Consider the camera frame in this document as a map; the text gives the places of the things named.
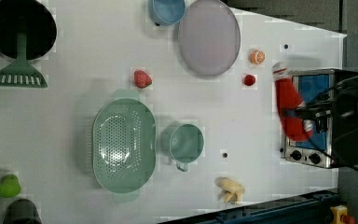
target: teal mug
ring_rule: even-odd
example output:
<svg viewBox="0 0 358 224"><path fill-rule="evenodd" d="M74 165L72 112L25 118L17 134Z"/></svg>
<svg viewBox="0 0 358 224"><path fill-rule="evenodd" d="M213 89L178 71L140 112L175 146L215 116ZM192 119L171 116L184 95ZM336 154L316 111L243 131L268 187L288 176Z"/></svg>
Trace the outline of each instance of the teal mug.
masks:
<svg viewBox="0 0 358 224"><path fill-rule="evenodd" d="M167 148L176 168L187 172L188 164L195 161L202 153L204 139L201 130L192 124L169 127L162 136L162 146Z"/></svg>

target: green slotted spatula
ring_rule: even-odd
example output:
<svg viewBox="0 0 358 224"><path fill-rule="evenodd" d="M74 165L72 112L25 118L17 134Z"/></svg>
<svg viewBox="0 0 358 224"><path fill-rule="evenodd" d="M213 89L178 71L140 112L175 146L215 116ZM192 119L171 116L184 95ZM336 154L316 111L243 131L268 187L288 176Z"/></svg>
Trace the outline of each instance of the green slotted spatula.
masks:
<svg viewBox="0 0 358 224"><path fill-rule="evenodd" d="M17 59L0 71L0 86L46 88L48 83L43 75L27 61L27 23L19 19L17 33Z"/></svg>

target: yellow toy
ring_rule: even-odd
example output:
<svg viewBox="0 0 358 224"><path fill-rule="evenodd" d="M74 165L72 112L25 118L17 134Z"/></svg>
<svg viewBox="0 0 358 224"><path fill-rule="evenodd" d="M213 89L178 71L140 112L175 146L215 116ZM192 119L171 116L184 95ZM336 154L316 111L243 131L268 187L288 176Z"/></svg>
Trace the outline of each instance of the yellow toy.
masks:
<svg viewBox="0 0 358 224"><path fill-rule="evenodd" d="M240 203L242 200L242 194L245 192L245 189L241 184L235 182L234 180L225 178L220 181L220 187L226 191L225 203L228 203L234 195L236 196L235 204Z"/></svg>

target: pan handle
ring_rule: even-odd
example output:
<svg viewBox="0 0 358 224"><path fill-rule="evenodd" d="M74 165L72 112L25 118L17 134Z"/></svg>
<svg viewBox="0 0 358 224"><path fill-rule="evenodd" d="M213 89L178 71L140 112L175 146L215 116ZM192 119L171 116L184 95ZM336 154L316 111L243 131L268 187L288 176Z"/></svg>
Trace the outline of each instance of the pan handle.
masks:
<svg viewBox="0 0 358 224"><path fill-rule="evenodd" d="M113 99L114 100L132 99L132 100L140 101L140 96L139 96L139 92L135 90L116 90L115 93L113 93Z"/></svg>

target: green toy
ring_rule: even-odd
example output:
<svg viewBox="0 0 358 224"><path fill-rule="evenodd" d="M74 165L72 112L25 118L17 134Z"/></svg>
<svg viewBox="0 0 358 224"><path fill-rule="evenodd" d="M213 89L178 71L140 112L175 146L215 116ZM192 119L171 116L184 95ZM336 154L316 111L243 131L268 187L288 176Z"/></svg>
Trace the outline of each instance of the green toy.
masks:
<svg viewBox="0 0 358 224"><path fill-rule="evenodd" d="M21 191L19 179L15 175L6 175L0 183L0 197L13 198Z"/></svg>

